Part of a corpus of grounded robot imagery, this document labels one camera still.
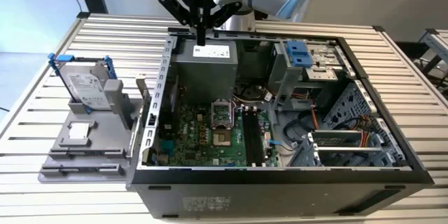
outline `table surface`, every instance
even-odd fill
[[[169,18],[92,14],[75,22],[56,52],[109,55],[124,91],[139,95],[133,78],[145,74],[152,89],[168,27],[180,25]],[[257,31],[345,38],[436,184],[367,217],[179,222],[448,223],[448,103],[387,34],[368,26],[268,21],[257,22]],[[39,183],[39,169],[68,115],[67,102],[63,84],[44,66],[0,125],[0,222],[164,222],[152,219],[139,195],[127,191],[124,183]]]

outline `blue plastic clip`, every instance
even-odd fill
[[[55,62],[55,54],[51,53],[47,57],[48,57],[48,65],[53,69],[56,76],[61,76],[61,73],[59,72],[59,68],[57,68],[56,62]]]
[[[303,41],[287,41],[287,52],[293,67],[309,68],[313,65],[313,57]]]
[[[117,79],[117,74],[115,73],[112,58],[109,56],[105,56],[104,57],[104,62],[107,64],[107,70],[108,70],[109,78],[111,79]]]
[[[75,60],[73,55],[57,55],[56,57],[56,61],[59,62],[71,62],[72,60]]]
[[[269,140],[268,142],[269,142],[269,144],[281,145],[281,143],[279,141],[275,141],[275,140]]]

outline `label sticker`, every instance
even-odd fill
[[[231,197],[184,197],[181,199],[187,211],[228,211]]]
[[[196,45],[193,47],[193,57],[231,58],[231,47],[224,45]]]
[[[265,100],[267,102],[269,102],[271,99],[272,99],[272,93],[268,91],[265,94],[267,94],[267,95],[264,96],[264,100]]]
[[[81,103],[95,110],[111,109],[97,77],[89,73],[68,73],[67,76]]]

